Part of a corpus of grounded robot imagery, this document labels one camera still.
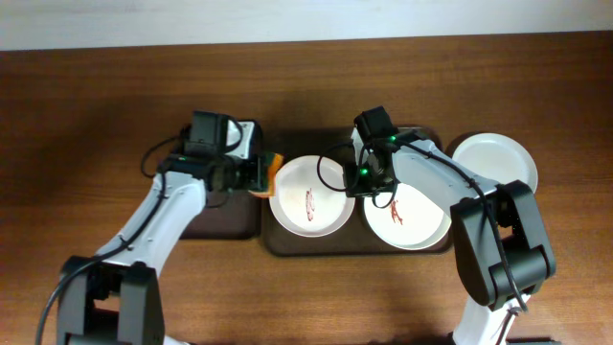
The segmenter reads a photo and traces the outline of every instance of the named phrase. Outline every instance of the white wall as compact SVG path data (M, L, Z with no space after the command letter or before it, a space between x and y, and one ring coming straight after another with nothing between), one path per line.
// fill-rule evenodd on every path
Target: white wall
M0 50L613 30L613 0L0 1Z

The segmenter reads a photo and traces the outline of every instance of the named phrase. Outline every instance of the wooden table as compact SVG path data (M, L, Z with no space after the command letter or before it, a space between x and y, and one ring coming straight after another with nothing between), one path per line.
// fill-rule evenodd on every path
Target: wooden table
M558 272L511 335L610 343L610 32L2 53L0 342L32 343L60 266L123 226L149 187L141 154L193 109L270 130L346 127L380 104L444 145L485 130L528 149ZM257 240L180 242L161 289L168 334L199 343L446 334L466 299L452 253L279 259Z

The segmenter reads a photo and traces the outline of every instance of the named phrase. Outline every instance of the robotic arm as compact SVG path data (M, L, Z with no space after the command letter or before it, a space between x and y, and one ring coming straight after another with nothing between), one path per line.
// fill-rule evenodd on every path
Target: robotic arm
M183 230L206 207L208 191L268 190L269 156L255 153L260 133L253 121L193 114L124 228L95 257L72 257L64 265L64 278L78 274L60 291L57 344L184 344L165 336L157 277ZM120 297L119 311L96 308L95 300L109 295Z
M344 167L346 194L393 193L405 183L443 209L452 219L456 266L469 294L453 341L501 344L513 318L527 309L525 301L556 272L534 193L523 182L502 185L469 171L419 132L399 133L383 107L354 123L356 163ZM368 154L358 155L362 151ZM500 239L498 226L512 227L512 236Z

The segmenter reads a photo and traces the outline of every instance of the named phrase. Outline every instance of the brown tray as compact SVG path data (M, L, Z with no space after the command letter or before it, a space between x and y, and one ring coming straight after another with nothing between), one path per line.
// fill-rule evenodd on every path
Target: brown tray
M404 127L422 130L441 148L441 140L433 130L421 126ZM334 144L348 142L351 134L352 128L285 131L267 134L264 143L267 150L282 153L285 162L288 162L299 156L320 154ZM341 149L331 153L329 158L342 165L354 161L353 150ZM261 205L261 241L276 256L442 254L452 246L450 232L436 244L422 250L403 250L391 246L380 239L366 222L362 198L355 202L352 215L340 229L320 238L305 238L287 231L272 215L268 201Z
M211 204L224 194L207 194ZM260 233L261 200L248 192L234 192L220 208L203 210L181 235L181 240L248 240Z

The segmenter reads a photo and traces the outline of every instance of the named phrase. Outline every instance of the white bowl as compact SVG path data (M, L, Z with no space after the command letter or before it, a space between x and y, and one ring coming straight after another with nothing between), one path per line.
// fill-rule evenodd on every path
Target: white bowl
M386 205L391 193L376 197L378 206ZM364 198L364 215L373 231L385 242L406 250L420 250L436 244L449 230L451 218L417 189L398 184L396 197L384 209Z
M319 180L319 156L303 156L285 164L275 176L270 209L285 229L304 237L321 237L338 230L353 212L355 199L335 192ZM343 168L324 158L321 175L332 187L343 188Z
M502 184L520 180L536 192L538 172L533 158L519 143L504 135L470 136L455 149L451 159Z

